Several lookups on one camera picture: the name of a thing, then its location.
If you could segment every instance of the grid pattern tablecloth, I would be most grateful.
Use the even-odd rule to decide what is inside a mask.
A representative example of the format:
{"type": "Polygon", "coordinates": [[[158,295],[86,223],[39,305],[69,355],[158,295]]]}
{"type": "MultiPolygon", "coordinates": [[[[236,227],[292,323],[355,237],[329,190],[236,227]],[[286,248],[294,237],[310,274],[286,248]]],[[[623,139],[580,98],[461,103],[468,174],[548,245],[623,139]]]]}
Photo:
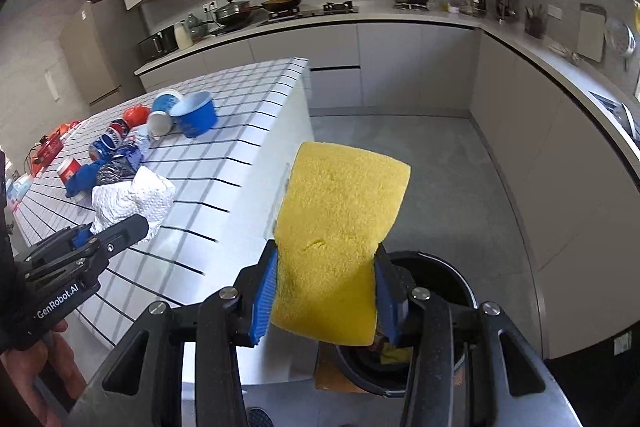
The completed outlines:
{"type": "MultiPolygon", "coordinates": [[[[153,144],[145,166],[171,180],[175,201],[158,235],[113,257],[100,276],[99,292],[78,308],[81,319],[104,344],[114,346],[155,300],[184,305],[202,298],[207,271],[224,262],[216,252],[218,238],[252,162],[292,88],[307,78],[306,60],[290,58],[206,74],[172,86],[183,94],[212,92],[219,120],[197,138],[187,138],[174,128],[153,144]]],[[[29,245],[57,230],[94,220],[90,196],[81,201],[66,199],[56,168],[66,156],[89,163],[89,144],[111,121],[137,103],[150,106],[155,97],[156,93],[147,93],[96,114],[69,137],[15,214],[29,245]]]]}

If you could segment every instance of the white paper towel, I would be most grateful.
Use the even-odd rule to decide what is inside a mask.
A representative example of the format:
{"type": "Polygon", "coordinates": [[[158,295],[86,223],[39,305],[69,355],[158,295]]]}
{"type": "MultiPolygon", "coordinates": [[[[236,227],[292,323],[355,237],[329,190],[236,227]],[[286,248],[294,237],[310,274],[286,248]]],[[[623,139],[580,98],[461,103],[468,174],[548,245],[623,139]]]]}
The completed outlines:
{"type": "Polygon", "coordinates": [[[149,223],[149,232],[140,241],[146,243],[158,233],[174,203],[174,194],[172,182],[145,166],[138,169],[133,181],[94,187],[92,203],[95,219],[91,232],[99,233],[133,214],[140,214],[149,223]]]}

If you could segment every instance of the sponge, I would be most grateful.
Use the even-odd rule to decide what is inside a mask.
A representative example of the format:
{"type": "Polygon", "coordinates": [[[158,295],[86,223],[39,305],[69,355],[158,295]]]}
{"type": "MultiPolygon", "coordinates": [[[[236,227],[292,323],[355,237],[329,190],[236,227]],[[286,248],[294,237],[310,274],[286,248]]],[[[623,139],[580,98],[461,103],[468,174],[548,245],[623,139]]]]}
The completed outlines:
{"type": "Polygon", "coordinates": [[[373,257],[396,220],[409,174],[408,165],[377,153],[300,146],[276,222],[273,324],[332,344],[372,343],[373,257]]]}

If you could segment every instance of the screw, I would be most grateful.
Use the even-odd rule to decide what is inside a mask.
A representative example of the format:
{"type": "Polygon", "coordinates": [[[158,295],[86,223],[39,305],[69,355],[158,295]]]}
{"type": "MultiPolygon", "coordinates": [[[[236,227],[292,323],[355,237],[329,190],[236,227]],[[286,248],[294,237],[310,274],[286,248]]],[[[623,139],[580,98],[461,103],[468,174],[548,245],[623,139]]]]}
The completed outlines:
{"type": "Polygon", "coordinates": [[[487,301],[482,303],[482,311],[486,315],[491,315],[495,317],[495,315],[500,315],[500,306],[495,302],[487,301]]]}
{"type": "Polygon", "coordinates": [[[427,288],[421,288],[420,286],[416,286],[411,290],[411,295],[418,301],[427,301],[431,298],[431,292],[427,288]]]}
{"type": "Polygon", "coordinates": [[[233,286],[225,286],[218,292],[221,299],[225,299],[225,301],[230,301],[231,299],[235,299],[238,297],[238,290],[236,290],[233,286]]]}
{"type": "Polygon", "coordinates": [[[152,315],[162,315],[166,311],[166,304],[162,301],[152,302],[148,310],[152,315]]]}

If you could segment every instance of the blue gripper pad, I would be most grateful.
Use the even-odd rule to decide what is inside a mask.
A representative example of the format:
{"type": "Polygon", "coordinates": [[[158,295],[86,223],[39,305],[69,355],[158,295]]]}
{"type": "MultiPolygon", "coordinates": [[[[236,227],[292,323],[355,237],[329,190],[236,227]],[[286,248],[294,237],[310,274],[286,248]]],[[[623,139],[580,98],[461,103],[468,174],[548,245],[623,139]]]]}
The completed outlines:
{"type": "Polygon", "coordinates": [[[396,345],[402,325],[409,314],[406,293],[388,255],[378,249],[373,259],[376,274],[376,308],[378,327],[392,345],[396,345]]]}
{"type": "Polygon", "coordinates": [[[260,339],[267,332],[267,327],[269,327],[271,307],[273,306],[273,300],[276,298],[277,273],[278,249],[273,248],[269,264],[264,271],[264,276],[255,294],[251,328],[249,329],[249,340],[254,346],[257,346],[260,339]]]}

